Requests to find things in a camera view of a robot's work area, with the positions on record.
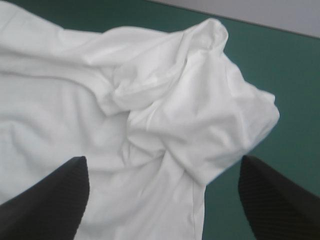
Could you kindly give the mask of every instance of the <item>green floor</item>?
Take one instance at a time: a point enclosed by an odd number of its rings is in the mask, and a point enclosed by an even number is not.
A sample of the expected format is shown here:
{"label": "green floor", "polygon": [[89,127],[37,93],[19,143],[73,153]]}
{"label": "green floor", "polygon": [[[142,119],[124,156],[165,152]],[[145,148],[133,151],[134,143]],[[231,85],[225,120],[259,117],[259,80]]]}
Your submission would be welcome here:
{"label": "green floor", "polygon": [[[64,28],[95,32],[124,25],[172,32],[210,17],[145,0],[9,2]],[[320,39],[218,19],[229,32],[225,53],[249,83],[275,94],[280,111],[278,125],[252,154],[320,196]],[[203,240],[255,239],[237,192],[239,166],[207,188]]]}

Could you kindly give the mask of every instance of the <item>gray wall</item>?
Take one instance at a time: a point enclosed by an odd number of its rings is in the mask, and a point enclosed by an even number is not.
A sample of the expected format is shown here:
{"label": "gray wall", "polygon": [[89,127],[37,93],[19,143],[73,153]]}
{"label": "gray wall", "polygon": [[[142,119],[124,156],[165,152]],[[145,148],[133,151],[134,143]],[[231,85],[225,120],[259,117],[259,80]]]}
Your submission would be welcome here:
{"label": "gray wall", "polygon": [[320,0],[152,0],[320,38]]}

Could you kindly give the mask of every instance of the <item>wrinkled cloth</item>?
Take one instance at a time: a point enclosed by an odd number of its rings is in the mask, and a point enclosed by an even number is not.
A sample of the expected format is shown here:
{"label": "wrinkled cloth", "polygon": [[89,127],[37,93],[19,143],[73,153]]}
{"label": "wrinkled cloth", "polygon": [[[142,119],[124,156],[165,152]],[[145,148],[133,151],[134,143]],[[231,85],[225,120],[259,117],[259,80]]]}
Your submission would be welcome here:
{"label": "wrinkled cloth", "polygon": [[212,18],[172,33],[67,30],[0,1],[0,204],[86,156],[76,240],[200,240],[206,185],[279,118],[227,38]]}

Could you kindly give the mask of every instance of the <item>white fabric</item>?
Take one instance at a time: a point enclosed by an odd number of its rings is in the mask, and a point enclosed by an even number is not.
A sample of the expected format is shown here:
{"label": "white fabric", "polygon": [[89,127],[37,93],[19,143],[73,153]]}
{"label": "white fabric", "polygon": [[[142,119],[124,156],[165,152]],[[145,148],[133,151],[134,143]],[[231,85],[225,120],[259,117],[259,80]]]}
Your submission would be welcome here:
{"label": "white fabric", "polygon": [[227,38],[211,18],[173,33],[66,30],[1,1],[0,203],[86,156],[76,240],[200,240],[206,185],[279,118]]}

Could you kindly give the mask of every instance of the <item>white t-shirt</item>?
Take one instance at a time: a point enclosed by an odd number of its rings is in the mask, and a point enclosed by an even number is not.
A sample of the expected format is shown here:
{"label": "white t-shirt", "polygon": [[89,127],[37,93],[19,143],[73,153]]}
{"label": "white t-shirt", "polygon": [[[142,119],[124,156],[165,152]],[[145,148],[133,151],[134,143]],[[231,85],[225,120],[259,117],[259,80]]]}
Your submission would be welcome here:
{"label": "white t-shirt", "polygon": [[86,156],[75,240],[200,240],[206,185],[279,118],[227,38],[212,18],[173,33],[67,30],[0,1],[0,203]]}

